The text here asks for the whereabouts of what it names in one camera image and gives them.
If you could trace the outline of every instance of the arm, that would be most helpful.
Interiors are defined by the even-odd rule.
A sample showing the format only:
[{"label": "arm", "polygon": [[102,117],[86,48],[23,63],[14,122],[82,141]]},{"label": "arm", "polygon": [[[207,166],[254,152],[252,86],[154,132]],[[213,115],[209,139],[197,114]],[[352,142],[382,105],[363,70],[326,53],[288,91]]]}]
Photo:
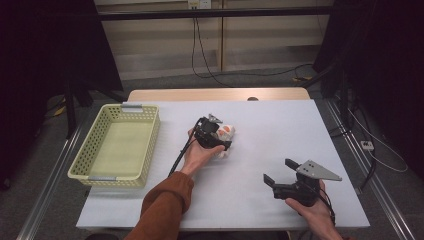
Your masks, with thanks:
[{"label": "arm", "polygon": [[[320,180],[320,186],[325,191],[325,185]],[[325,194],[321,191],[321,196],[325,199]],[[305,207],[298,201],[287,198],[286,204],[302,215],[309,225],[310,230],[321,240],[341,240],[343,239],[330,218],[330,211],[327,206],[318,199],[312,207]]]},{"label": "arm", "polygon": [[192,142],[180,172],[174,172],[147,193],[140,220],[125,239],[177,239],[182,215],[191,203],[194,187],[191,177],[223,150],[224,146],[204,149],[197,141]]}]

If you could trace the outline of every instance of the yellow plastic basket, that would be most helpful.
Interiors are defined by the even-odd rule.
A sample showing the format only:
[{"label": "yellow plastic basket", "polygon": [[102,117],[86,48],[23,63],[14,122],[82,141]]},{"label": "yellow plastic basket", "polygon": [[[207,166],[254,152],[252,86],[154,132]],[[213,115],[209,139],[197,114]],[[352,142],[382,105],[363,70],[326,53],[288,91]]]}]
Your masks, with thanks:
[{"label": "yellow plastic basket", "polygon": [[68,177],[90,186],[144,187],[160,119],[158,106],[138,109],[142,112],[123,111],[121,104],[104,105]]}]

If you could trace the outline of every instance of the basket handle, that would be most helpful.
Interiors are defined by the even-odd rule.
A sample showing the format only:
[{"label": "basket handle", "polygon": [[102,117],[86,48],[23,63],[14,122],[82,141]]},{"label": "basket handle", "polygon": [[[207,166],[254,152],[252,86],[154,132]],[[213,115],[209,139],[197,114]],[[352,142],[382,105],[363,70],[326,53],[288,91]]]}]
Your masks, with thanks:
[{"label": "basket handle", "polygon": [[89,176],[88,180],[89,181],[105,181],[105,182],[117,181],[116,177],[112,177],[112,176]]}]

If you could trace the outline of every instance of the human hand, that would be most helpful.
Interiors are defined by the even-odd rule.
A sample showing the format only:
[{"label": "human hand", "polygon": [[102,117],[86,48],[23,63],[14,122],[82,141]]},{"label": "human hand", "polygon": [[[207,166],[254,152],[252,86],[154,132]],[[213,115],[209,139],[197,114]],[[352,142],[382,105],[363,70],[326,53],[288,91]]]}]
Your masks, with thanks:
[{"label": "human hand", "polygon": [[[325,184],[322,180],[319,180],[320,187],[325,191]],[[321,196],[326,199],[323,191],[320,191]],[[302,215],[308,223],[309,229],[322,240],[333,240],[342,239],[340,234],[337,232],[331,217],[330,210],[327,205],[318,199],[315,204],[311,207],[305,207],[298,201],[287,198],[286,204]]]},{"label": "human hand", "polygon": [[[192,132],[193,129],[188,131],[188,135],[190,136]],[[180,170],[180,172],[190,177],[193,177],[215,154],[225,149],[223,145],[210,149],[203,148],[194,137],[190,139],[190,142],[191,144],[184,155],[184,165]]]}]

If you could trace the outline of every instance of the orange sleeve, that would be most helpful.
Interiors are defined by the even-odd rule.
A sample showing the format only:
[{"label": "orange sleeve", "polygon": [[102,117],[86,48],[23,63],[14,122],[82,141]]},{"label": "orange sleeve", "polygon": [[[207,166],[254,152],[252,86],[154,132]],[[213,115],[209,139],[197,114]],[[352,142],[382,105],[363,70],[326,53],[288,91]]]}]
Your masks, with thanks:
[{"label": "orange sleeve", "polygon": [[193,187],[193,180],[181,172],[159,183],[145,196],[140,220],[125,239],[177,239]]}]

